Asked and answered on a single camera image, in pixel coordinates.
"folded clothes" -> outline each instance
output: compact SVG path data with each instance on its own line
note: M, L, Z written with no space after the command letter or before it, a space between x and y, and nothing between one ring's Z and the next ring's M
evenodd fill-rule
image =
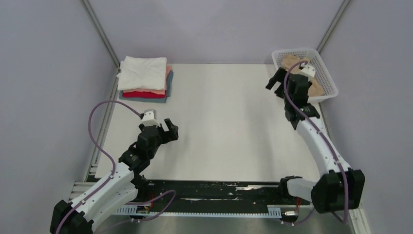
M119 92L119 99L121 100L131 100L131 101L141 101L141 102L152 102L152 103L166 103L167 98L172 93L172 80L173 80L173 71L169 72L167 77L167 86L166 96L164 98L141 98L141 97L123 97L123 91Z
M121 64L118 90L165 89L166 58L132 58Z
M130 92L151 92L154 94L160 94L160 95L165 95L165 91L168 88L167 86L167 77L169 75L169 72L172 70L172 67L167 66L167 71L165 74L165 89L163 90L156 90L156 89L129 89L129 90L124 90L123 93L130 93Z
M128 92L123 91L122 97L124 98L164 98L166 94L154 94L151 92Z

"white table surface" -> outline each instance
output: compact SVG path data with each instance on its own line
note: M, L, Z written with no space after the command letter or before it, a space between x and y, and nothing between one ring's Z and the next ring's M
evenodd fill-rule
M307 145L284 116L283 100L265 89L273 65L172 64L172 69L172 95L166 104L121 100L139 112L154 108L159 122L170 118L179 126L179 139L159 147L142 173L146 178L319 179ZM115 105L103 148L116 161L136 141L140 123L130 110ZM110 169L101 155L96 177Z

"white plastic basket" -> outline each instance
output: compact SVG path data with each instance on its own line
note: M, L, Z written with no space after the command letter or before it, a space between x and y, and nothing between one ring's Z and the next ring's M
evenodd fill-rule
M287 50L276 50L272 52L272 60L274 61L275 70L281 67L281 61L286 55L295 55L299 58L307 57L311 59L310 64L316 69L316 80L324 90L323 96L309 97L308 102L321 102L328 98L334 98L338 95L338 89L333 82L330 73L327 70L320 54L315 49L311 48L297 48Z

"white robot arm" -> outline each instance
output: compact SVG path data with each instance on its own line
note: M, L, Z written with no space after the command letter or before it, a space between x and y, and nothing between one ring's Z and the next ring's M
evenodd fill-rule
M282 83L275 94L284 99L285 116L307 144L317 164L320 180L315 183L289 176L281 179L280 186L285 196L310 201L319 213L345 210L344 204L347 202L349 209L355 209L360 203L364 174L361 170L353 170L341 157L325 133L319 113L308 103L307 93L312 85L309 79L314 77L315 68L300 64L300 69L298 74L293 75L283 68L278 69L266 88L271 89L276 81Z
M64 222L61 233L92 234L119 207L134 200L139 188L148 184L140 173L149 166L159 146L178 139L178 127L169 119L165 119L165 124L168 131L164 131L157 122L155 110L146 110L139 125L142 132L122 154L115 165L115 172L108 172L70 203L61 200L54 208L50 232L55 234L64 216L73 210Z

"white folded shirt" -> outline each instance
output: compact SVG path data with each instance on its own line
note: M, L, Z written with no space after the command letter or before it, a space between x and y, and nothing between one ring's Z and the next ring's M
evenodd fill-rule
M167 58L132 58L120 62L118 90L165 89Z

